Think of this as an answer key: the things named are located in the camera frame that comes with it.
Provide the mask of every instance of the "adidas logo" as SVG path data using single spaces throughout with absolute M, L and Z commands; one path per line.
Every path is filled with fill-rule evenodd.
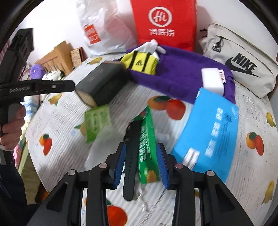
M 135 65 L 137 65 L 137 66 L 143 66 L 142 60 L 139 60 Z
M 240 67 L 234 66 L 232 64 L 232 61 L 235 62 Z M 241 55 L 240 53 L 237 56 L 228 59 L 225 65 L 229 67 L 231 71 L 241 72 L 259 78 L 259 76 L 253 74 L 253 71 L 256 69 L 257 65 L 255 65 L 253 62 L 247 59 L 247 57 Z

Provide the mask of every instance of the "green tissue packet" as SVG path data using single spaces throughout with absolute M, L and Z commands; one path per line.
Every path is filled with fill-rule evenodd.
M 159 168 L 156 154 L 155 132 L 150 107 L 140 113 L 134 120 L 141 120 L 138 171 L 142 184 L 159 181 Z
M 103 105 L 85 112 L 86 142 L 91 143 L 105 126 L 111 125 L 109 106 Z

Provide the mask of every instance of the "human hand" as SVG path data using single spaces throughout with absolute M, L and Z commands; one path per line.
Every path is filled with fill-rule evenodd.
M 21 127 L 24 126 L 24 117 L 26 115 L 25 107 L 22 106 L 16 112 L 16 119 L 8 124 L 3 125 L 4 136 L 0 138 L 0 145 L 5 146 L 6 150 L 13 150 L 19 143 L 22 134 Z

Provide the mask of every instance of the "black box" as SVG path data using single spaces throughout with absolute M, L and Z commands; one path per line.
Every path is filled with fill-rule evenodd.
M 128 82 L 128 73 L 120 61 L 104 61 L 78 83 L 75 91 L 90 107 L 108 104 Z

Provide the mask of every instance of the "red paper bag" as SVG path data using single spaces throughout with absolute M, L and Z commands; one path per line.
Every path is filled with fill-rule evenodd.
M 196 0 L 131 0 L 139 43 L 152 39 L 161 45 L 193 51 Z

